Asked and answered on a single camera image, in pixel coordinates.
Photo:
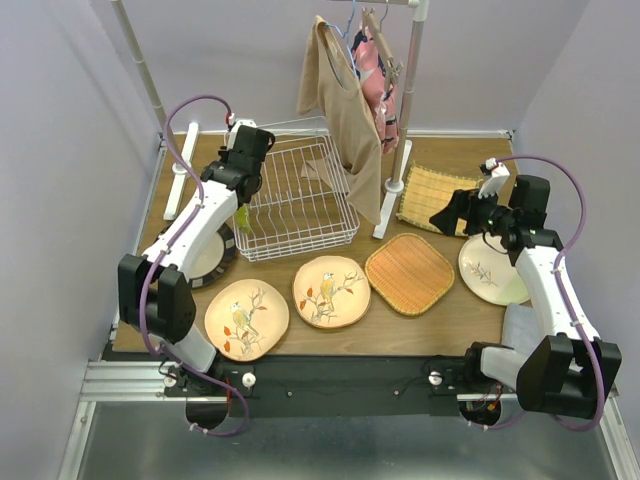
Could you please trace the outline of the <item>beige t-shirt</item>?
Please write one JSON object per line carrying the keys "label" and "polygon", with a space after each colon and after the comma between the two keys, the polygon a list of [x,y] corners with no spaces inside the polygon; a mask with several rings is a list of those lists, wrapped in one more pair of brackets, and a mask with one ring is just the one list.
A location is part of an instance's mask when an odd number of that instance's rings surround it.
{"label": "beige t-shirt", "polygon": [[349,185],[348,203],[373,225],[381,215],[382,146],[351,62],[328,23],[317,15],[307,38],[297,112],[319,109]]}

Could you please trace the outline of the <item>white leaf pattern plate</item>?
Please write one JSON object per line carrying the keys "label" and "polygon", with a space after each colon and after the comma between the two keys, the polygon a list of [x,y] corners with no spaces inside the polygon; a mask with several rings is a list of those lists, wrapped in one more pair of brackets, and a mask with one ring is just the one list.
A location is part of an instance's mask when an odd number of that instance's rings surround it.
{"label": "white leaf pattern plate", "polygon": [[499,237],[489,234],[470,237],[459,252],[458,267],[464,283],[482,300],[507,306],[530,299]]}

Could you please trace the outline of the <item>orange woven bamboo tray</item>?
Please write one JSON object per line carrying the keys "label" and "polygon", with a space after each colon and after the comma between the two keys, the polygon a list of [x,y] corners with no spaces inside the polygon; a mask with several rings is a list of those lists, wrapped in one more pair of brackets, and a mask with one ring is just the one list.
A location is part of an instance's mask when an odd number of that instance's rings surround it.
{"label": "orange woven bamboo tray", "polygon": [[398,313],[419,316],[452,288],[451,263],[423,237],[394,236],[365,262],[371,287]]}

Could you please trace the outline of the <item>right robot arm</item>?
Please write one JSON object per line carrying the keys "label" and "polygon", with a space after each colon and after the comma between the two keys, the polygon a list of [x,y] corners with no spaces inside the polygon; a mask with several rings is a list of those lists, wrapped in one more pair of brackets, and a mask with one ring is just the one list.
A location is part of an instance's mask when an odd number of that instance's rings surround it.
{"label": "right robot arm", "polygon": [[494,381],[512,389],[526,412],[551,415],[573,431],[600,422],[622,363],[619,347],[605,342],[581,309],[566,272],[567,247],[545,228],[548,180],[519,175],[506,206],[478,189],[453,192],[430,219],[445,235],[460,220],[469,234],[500,240],[529,294],[542,337],[528,355],[498,344],[475,342],[467,349],[460,379],[480,392]]}

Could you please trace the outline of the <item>left bird pattern plate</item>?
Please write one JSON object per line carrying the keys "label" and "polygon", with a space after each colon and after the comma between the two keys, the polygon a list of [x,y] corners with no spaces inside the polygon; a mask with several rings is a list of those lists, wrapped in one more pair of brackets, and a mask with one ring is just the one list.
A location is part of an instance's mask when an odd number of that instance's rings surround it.
{"label": "left bird pattern plate", "polygon": [[287,332],[289,321],[284,297],[258,279],[239,280],[221,290],[204,317],[210,342],[238,362],[252,362],[268,353]]}

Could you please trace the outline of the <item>pink patterned garment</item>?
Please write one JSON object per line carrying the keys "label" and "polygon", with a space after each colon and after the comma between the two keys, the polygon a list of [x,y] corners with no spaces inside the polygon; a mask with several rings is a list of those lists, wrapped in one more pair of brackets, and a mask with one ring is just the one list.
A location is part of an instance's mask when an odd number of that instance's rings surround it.
{"label": "pink patterned garment", "polygon": [[399,142],[396,92],[393,84],[385,88],[386,68],[368,28],[355,35],[351,53],[363,96],[381,140],[382,152],[388,154],[396,149]]}

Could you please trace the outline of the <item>white clothes rack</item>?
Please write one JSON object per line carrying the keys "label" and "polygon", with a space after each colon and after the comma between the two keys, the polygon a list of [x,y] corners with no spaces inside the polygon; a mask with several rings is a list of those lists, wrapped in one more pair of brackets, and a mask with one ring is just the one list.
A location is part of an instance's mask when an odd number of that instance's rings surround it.
{"label": "white clothes rack", "polygon": [[[115,12],[118,24],[124,35],[132,59],[138,69],[138,74],[143,83],[151,108],[159,123],[162,133],[161,138],[165,141],[167,147],[174,147],[175,141],[173,138],[173,131],[169,126],[167,114],[162,105],[162,101],[160,100],[151,73],[142,54],[139,42],[127,15],[124,2],[110,1],[110,4]],[[405,73],[404,91],[402,94],[399,113],[398,128],[400,145],[396,148],[394,154],[392,174],[384,183],[385,196],[380,210],[381,221],[375,226],[372,232],[372,237],[379,240],[382,240],[385,237],[396,200],[404,191],[403,178],[412,149],[412,141],[407,138],[408,123],[413,104],[414,83],[421,48],[421,40],[424,25],[428,16],[430,2],[390,1],[390,4],[407,5],[409,8],[414,10],[414,13]]]}

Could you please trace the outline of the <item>wooden clip hanger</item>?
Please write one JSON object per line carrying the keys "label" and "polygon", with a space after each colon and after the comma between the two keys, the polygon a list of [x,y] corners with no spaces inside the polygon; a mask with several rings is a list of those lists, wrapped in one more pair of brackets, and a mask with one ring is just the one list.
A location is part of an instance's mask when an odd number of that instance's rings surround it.
{"label": "wooden clip hanger", "polygon": [[397,60],[383,34],[381,22],[376,19],[374,8],[362,8],[361,31],[376,46],[378,57],[382,61],[385,73],[384,90],[390,91],[396,86],[404,65]]}

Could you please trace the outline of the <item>grey folded cloth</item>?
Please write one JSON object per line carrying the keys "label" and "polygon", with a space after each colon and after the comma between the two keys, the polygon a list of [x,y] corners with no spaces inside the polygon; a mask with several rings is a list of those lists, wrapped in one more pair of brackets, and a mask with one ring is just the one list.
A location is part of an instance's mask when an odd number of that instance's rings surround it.
{"label": "grey folded cloth", "polygon": [[532,307],[511,303],[504,314],[502,344],[529,356],[539,345],[543,334]]}

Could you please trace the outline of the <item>green polka dot plate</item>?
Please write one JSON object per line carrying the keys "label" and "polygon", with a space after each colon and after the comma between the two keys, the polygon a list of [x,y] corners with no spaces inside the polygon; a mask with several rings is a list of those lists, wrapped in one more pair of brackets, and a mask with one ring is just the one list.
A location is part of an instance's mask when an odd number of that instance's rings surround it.
{"label": "green polka dot plate", "polygon": [[243,234],[249,235],[252,233],[249,206],[243,204],[234,213],[234,225]]}

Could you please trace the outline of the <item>bird pattern plate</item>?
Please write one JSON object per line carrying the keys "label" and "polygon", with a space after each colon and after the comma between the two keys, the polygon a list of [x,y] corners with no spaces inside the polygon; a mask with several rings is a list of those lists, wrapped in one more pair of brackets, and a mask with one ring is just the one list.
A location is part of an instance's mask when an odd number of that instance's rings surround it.
{"label": "bird pattern plate", "polygon": [[364,270],[344,256],[319,256],[303,264],[292,293],[302,320],[319,329],[350,326],[365,316],[371,303]]}
{"label": "bird pattern plate", "polygon": [[221,290],[204,317],[210,342],[238,362],[252,362],[268,353],[287,332],[289,321],[284,297],[258,279],[239,280]]}

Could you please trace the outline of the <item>black rimmed striped plate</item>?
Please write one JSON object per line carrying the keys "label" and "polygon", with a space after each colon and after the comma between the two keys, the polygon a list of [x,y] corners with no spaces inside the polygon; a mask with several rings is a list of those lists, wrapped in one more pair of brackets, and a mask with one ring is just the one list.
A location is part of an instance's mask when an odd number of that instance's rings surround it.
{"label": "black rimmed striped plate", "polygon": [[179,271],[185,275],[191,289],[210,286],[229,270],[237,252],[233,230],[223,223],[213,234],[199,255],[189,264],[182,265]]}

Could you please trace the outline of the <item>right bird pattern plate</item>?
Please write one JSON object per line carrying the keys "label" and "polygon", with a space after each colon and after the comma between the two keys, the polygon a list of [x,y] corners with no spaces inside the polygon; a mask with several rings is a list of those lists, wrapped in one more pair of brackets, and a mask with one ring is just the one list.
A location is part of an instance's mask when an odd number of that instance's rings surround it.
{"label": "right bird pattern plate", "polygon": [[303,264],[292,293],[302,320],[319,329],[350,326],[365,316],[371,303],[364,270],[344,256],[319,256]]}

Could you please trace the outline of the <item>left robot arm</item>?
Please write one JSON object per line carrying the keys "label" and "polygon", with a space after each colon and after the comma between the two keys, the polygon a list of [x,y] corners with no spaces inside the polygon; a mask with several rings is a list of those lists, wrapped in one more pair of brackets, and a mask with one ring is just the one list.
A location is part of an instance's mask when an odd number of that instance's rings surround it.
{"label": "left robot arm", "polygon": [[213,364],[216,348],[195,326],[189,279],[214,233],[261,188],[275,141],[267,130],[235,125],[177,219],[143,254],[127,254],[117,267],[120,320],[140,332],[151,353],[187,366],[187,382],[201,395],[220,387],[222,372]]}

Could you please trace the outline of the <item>green yellow woven mat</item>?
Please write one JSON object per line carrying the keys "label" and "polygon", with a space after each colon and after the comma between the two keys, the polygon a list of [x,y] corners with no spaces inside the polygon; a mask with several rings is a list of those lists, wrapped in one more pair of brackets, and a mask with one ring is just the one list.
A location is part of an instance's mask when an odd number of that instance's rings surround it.
{"label": "green yellow woven mat", "polygon": [[430,218],[448,205],[455,190],[472,190],[481,183],[480,178],[455,176],[412,164],[396,216],[411,225],[441,234],[430,223]]}

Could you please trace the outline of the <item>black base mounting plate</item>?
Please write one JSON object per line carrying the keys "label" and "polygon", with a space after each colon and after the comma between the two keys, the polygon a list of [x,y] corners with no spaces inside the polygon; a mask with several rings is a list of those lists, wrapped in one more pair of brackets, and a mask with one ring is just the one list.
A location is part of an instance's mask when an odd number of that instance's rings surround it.
{"label": "black base mounting plate", "polygon": [[218,357],[211,381],[169,366],[164,393],[195,417],[291,418],[431,415],[494,424],[519,412],[516,395],[471,377],[460,356],[268,354]]}

